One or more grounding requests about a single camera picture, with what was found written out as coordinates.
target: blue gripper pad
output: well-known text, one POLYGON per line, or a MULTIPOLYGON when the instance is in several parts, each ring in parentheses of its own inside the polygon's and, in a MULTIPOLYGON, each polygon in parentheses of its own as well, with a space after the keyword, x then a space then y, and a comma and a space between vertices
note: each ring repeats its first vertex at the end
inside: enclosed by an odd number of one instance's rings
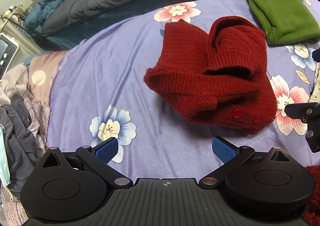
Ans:
POLYGON ((233 159, 237 152, 217 137, 212 140, 212 151, 225 164, 233 159))
POLYGON ((118 153, 118 141, 116 138, 111 140, 106 140, 100 143, 98 148, 94 152, 94 156, 103 161, 104 163, 109 163, 111 159, 118 153))

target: floral pattern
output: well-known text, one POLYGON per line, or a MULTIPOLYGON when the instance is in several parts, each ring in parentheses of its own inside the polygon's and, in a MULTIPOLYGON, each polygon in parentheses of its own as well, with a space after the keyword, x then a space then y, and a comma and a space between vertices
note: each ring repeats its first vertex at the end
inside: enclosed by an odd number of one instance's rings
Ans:
POLYGON ((298 86, 289 89, 288 83, 280 75, 272 76, 270 83, 277 99, 276 122, 279 130, 286 136, 293 129, 298 135, 304 135, 307 130, 307 124, 302 123, 299 119, 288 117, 284 112, 284 108, 288 104, 308 102, 309 95, 303 88, 298 86))
POLYGON ((155 21, 165 22, 171 20, 177 22, 180 19, 190 23, 191 17, 199 16, 201 11, 194 8, 197 4, 194 1, 183 2, 164 7, 164 9, 157 11, 154 15, 155 21))
POLYGON ((114 137, 118 140, 118 153, 112 159, 113 162, 121 163, 124 155, 123 146, 128 146, 136 137, 136 125, 130 122, 129 112, 117 111, 116 107, 108 106, 103 117, 94 117, 89 130, 93 140, 91 147, 95 147, 103 141, 114 137))
POLYGON ((291 53, 291 61, 303 69, 308 66, 312 71, 316 70, 316 64, 312 59, 312 52, 315 50, 309 43, 297 43, 285 46, 291 53))

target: dark red fabric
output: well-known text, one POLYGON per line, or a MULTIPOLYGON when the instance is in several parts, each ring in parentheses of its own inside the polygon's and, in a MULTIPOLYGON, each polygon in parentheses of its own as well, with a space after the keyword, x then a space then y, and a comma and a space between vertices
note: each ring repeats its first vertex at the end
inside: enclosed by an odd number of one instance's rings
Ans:
POLYGON ((223 17, 207 34, 185 21, 166 23, 161 56, 144 81, 187 121, 256 134, 275 118, 263 31, 223 17))
POLYGON ((310 172, 311 175, 316 180, 316 189, 313 193, 311 200, 309 201, 309 208, 305 215, 305 220, 311 226, 320 225, 320 165, 308 166, 306 170, 310 172))

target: display screen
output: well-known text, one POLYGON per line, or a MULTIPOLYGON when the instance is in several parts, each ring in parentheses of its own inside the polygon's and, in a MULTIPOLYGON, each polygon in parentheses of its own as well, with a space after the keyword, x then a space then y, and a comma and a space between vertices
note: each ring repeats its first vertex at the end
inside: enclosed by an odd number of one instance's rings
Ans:
POLYGON ((5 52, 7 49, 8 44, 6 44, 3 40, 0 40, 0 56, 5 52))

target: crosshair marking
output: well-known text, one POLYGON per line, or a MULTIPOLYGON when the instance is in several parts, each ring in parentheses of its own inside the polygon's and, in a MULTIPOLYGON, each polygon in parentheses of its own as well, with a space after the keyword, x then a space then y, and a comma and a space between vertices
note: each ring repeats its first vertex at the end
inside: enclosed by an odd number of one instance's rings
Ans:
POLYGON ((168 182, 168 181, 165 181, 164 183, 163 183, 163 185, 164 186, 166 186, 166 187, 168 187, 168 186, 170 186, 170 185, 172 185, 170 182, 168 182))

